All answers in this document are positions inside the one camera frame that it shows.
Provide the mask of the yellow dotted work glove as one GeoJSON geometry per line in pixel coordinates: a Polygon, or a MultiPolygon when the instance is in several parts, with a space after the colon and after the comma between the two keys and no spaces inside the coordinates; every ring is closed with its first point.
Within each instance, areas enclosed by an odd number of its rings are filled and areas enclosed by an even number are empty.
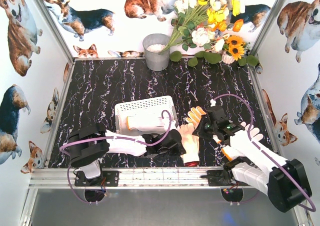
{"type": "Polygon", "coordinates": [[[187,113],[185,121],[187,123],[192,123],[194,126],[196,126],[200,122],[202,116],[205,114],[206,112],[200,106],[193,107],[187,113]]]}

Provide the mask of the cream glove red cuff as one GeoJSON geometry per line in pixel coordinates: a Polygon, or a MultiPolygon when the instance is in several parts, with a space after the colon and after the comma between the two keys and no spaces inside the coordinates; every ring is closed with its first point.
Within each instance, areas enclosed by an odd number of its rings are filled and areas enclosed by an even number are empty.
{"type": "Polygon", "coordinates": [[[184,166],[197,167],[200,164],[199,158],[199,137],[193,135],[195,126],[193,123],[181,125],[178,132],[181,135],[181,143],[186,153],[181,156],[184,166]]]}

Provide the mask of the blue dotted work glove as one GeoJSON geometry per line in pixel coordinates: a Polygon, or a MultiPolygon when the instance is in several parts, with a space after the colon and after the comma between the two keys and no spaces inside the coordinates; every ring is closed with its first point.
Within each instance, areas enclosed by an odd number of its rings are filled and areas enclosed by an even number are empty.
{"type": "Polygon", "coordinates": [[[168,129],[169,122],[171,122],[171,127],[175,127],[176,121],[173,119],[170,121],[167,113],[164,114],[164,118],[162,118],[161,113],[139,113],[126,118],[126,126],[130,131],[165,132],[168,129]]]}

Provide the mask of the white perforated storage basket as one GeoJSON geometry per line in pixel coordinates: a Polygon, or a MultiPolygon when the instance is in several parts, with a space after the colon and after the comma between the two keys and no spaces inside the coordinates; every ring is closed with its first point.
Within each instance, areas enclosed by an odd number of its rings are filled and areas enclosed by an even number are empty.
{"type": "Polygon", "coordinates": [[[138,136],[150,133],[165,133],[169,126],[179,125],[171,96],[161,96],[125,103],[114,107],[115,125],[118,134],[138,136]]]}

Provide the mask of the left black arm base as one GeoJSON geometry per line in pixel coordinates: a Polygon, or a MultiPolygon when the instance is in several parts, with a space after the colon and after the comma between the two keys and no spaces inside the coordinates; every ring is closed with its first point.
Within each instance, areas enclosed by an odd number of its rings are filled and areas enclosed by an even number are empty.
{"type": "Polygon", "coordinates": [[[74,185],[76,187],[117,187],[119,174],[119,171],[102,171],[100,176],[88,179],[83,171],[77,171],[74,185]]]}

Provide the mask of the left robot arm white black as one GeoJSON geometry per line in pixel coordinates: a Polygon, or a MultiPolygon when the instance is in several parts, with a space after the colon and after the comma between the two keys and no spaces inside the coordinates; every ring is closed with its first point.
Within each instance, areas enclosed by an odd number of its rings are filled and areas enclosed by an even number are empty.
{"type": "Polygon", "coordinates": [[[181,156],[186,153],[182,136],[175,128],[165,130],[162,134],[129,136],[111,132],[102,124],[73,131],[68,143],[60,147],[60,150],[69,155],[71,166],[79,168],[88,180],[102,176],[99,159],[106,153],[140,158],[181,156]]]}

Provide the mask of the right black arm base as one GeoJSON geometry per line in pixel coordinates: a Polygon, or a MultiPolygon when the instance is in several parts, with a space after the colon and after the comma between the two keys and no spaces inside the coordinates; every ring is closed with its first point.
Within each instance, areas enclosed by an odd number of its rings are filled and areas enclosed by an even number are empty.
{"type": "Polygon", "coordinates": [[[239,186],[249,186],[246,183],[236,180],[231,173],[225,170],[208,170],[201,176],[206,179],[209,186],[233,186],[238,183],[239,186]]]}

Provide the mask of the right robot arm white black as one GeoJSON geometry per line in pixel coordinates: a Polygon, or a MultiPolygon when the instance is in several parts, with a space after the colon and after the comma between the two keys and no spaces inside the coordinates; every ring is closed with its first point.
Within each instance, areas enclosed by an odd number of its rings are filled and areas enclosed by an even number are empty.
{"type": "Polygon", "coordinates": [[[264,193],[283,213],[295,206],[316,210],[303,164],[297,159],[287,160],[260,143],[258,128],[232,122],[218,105],[207,111],[198,106],[187,115],[187,121],[196,125],[193,135],[223,145],[222,152],[229,160],[223,167],[226,177],[264,193]]]}

